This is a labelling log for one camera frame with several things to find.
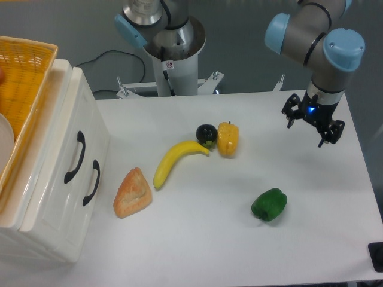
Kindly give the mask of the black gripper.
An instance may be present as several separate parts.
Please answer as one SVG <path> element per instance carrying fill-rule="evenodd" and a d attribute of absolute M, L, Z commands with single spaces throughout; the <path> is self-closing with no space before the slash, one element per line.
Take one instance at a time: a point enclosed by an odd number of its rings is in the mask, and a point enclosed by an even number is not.
<path fill-rule="evenodd" d="M 294 93 L 287 99 L 281 112 L 288 120 L 288 129 L 294 124 L 295 120 L 304 120 L 316 127 L 321 136 L 318 144 L 318 147 L 321 148 L 323 144 L 335 144 L 341 138 L 345 122 L 333 119 L 333 113 L 338 103 L 324 105 L 319 103 L 317 97 L 315 95 L 314 102 L 312 102 L 312 98 L 307 93 L 304 94 L 302 99 Z"/>

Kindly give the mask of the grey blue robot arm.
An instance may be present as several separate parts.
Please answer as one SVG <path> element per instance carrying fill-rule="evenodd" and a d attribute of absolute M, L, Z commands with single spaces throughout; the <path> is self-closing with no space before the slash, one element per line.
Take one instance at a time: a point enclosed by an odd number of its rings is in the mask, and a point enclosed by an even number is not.
<path fill-rule="evenodd" d="M 269 49 L 312 71 L 304 96 L 290 96 L 282 113 L 290 124 L 302 119 L 314 126 L 322 144 L 335 144 L 341 137 L 345 124 L 334 120 L 333 113 L 365 50 L 359 33 L 333 26 L 350 4 L 299 1 L 300 11 L 294 16 L 277 14 L 264 37 Z M 198 84 L 205 29 L 189 14 L 186 1 L 126 1 L 114 24 L 130 45 L 151 57 L 159 96 L 209 91 Z"/>

